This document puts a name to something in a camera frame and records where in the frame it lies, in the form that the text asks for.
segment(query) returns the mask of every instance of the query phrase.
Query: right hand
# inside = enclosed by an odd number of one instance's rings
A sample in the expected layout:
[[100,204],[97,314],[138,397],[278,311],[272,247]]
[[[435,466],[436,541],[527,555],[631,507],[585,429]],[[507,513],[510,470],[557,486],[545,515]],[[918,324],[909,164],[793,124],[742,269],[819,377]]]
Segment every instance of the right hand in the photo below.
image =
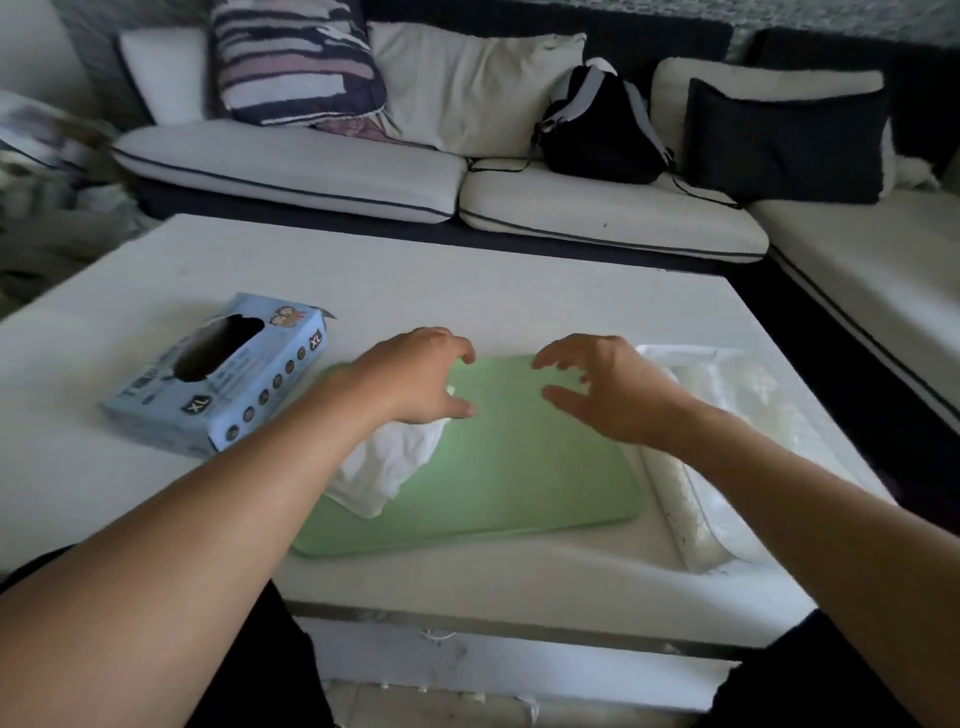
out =
[[698,400],[619,336],[574,333],[534,358],[534,369],[576,367],[586,395],[565,387],[543,388],[543,398],[601,435],[621,443],[670,450]]

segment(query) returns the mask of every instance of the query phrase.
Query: tissue box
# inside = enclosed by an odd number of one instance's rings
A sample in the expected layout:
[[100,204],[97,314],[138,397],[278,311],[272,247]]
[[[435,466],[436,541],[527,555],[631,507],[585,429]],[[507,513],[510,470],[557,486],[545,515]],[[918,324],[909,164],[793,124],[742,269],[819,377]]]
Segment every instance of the tissue box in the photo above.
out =
[[139,442],[208,457],[270,419],[325,346],[321,309],[239,293],[101,406]]

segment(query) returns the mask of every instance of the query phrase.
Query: white seat cushion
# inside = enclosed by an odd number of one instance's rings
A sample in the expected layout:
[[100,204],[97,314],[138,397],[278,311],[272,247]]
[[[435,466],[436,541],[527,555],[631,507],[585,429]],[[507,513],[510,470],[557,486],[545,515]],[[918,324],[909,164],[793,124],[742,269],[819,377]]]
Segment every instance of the white seat cushion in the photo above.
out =
[[[480,165],[511,169],[516,160],[485,159]],[[707,190],[691,190],[729,202]],[[744,210],[683,194],[670,175],[654,184],[621,184],[550,172],[542,163],[518,173],[467,174],[460,216],[472,227],[561,237],[589,243],[714,257],[757,260],[767,236]]]
[[898,189],[876,206],[766,201],[750,211],[784,269],[960,425],[960,199]]
[[150,180],[391,220],[453,217],[466,162],[432,149],[228,119],[148,127],[114,156]]

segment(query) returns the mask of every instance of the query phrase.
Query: backpack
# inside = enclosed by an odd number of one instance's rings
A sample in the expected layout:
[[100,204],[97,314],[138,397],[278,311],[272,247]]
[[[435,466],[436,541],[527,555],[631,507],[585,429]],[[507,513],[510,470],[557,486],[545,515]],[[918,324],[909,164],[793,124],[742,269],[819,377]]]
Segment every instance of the backpack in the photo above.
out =
[[636,86],[592,66],[560,80],[537,139],[547,167],[574,177],[649,184],[675,168]]

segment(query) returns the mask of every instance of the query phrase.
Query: sofa cushion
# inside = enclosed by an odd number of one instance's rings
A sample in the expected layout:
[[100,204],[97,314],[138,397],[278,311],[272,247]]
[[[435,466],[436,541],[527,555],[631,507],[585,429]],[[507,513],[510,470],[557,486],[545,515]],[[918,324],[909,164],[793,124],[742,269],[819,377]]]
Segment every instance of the sofa cushion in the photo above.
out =
[[217,0],[224,107],[249,124],[310,124],[383,108],[360,0]]
[[205,28],[141,28],[120,34],[120,55],[157,124],[213,118]]
[[151,180],[423,223],[453,216],[467,167],[430,149],[229,119],[147,127],[122,136],[113,152]]
[[883,187],[885,89],[813,101],[741,101],[690,82],[684,179],[741,203],[874,205]]
[[[684,125],[690,81],[706,81],[721,93],[745,101],[810,101],[883,88],[879,71],[771,71],[717,61],[666,59],[657,66],[650,91],[650,123],[662,142],[674,151],[684,169]],[[882,196],[890,194],[897,181],[893,128],[883,130],[880,155],[883,162]]]
[[[517,162],[485,159],[479,166],[512,165]],[[685,195],[667,174],[653,184],[620,184],[559,175],[539,162],[522,172],[473,171],[460,194],[460,216],[480,230],[738,262],[757,260],[767,250],[766,233],[744,210]]]
[[787,273],[960,426],[960,199],[898,189],[871,207],[749,210]]
[[586,36],[480,38],[419,23],[371,23],[387,84],[387,135],[462,157],[526,157]]

